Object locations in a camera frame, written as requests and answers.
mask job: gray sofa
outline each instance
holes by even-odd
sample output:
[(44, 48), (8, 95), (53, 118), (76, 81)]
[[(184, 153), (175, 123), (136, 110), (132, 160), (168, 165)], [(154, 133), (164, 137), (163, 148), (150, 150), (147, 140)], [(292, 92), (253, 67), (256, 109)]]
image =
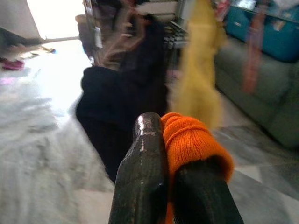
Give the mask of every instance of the gray sofa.
[(263, 54), (252, 94), (242, 90), (247, 45), (233, 37), (215, 57), (216, 85), (285, 147), (299, 147), (299, 62)]

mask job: pink slipper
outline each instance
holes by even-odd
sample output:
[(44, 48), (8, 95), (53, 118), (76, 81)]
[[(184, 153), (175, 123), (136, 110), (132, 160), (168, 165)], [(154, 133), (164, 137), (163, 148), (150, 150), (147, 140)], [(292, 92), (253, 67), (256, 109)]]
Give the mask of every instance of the pink slipper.
[(16, 60), (14, 62), (5, 61), (2, 68), (6, 70), (22, 70), (24, 68), (24, 64), (24, 62), (19, 60)]

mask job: floor tile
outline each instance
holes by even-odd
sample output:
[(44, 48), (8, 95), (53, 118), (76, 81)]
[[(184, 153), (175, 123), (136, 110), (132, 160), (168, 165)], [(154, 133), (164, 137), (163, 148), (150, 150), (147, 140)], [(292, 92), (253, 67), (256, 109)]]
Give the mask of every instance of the floor tile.
[(108, 224), (113, 193), (79, 190), (80, 221), (83, 224)]
[(256, 126), (220, 128), (213, 134), (231, 153), (237, 167), (299, 161), (299, 154), (279, 146)]
[(251, 126), (254, 122), (250, 120), (236, 105), (234, 105), (226, 96), (220, 93), (221, 99), (221, 124), (220, 127), (230, 126)]
[(299, 163), (238, 169), (263, 185), (299, 200)]
[(296, 224), (281, 194), (235, 171), (229, 189), (246, 224)]
[(280, 197), (285, 205), (287, 213), (290, 216), (291, 223), (297, 224), (299, 222), (299, 201), (284, 194), (281, 194)]
[(74, 192), (114, 189), (73, 116), (89, 66), (82, 44), (62, 42), (57, 51), (27, 61), (23, 71), (0, 70), (0, 78), (11, 78), (0, 82), (3, 224), (79, 224)]

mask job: hanging cloth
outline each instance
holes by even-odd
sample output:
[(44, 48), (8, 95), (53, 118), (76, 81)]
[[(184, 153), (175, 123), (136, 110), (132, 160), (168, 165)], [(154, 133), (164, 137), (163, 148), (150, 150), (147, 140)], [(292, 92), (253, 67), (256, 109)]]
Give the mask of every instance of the hanging cloth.
[(172, 111), (201, 120), (208, 128), (218, 125), (220, 100), (215, 89), (214, 56), (225, 41), (210, 0), (196, 0), (189, 21), (189, 44), (181, 62), (183, 76)]
[(258, 78), (258, 66), (263, 48), (263, 30), (268, 0), (258, 6), (258, 12), (252, 19), (248, 37), (248, 61), (245, 65), (243, 90), (252, 93)]

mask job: sofa armrest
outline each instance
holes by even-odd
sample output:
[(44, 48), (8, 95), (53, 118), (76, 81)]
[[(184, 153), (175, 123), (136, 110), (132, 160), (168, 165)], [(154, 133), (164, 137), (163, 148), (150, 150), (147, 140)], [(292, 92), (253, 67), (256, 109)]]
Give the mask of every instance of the sofa armrest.
[(290, 88), (274, 117), (269, 132), (286, 147), (299, 147), (299, 62), (290, 71)]

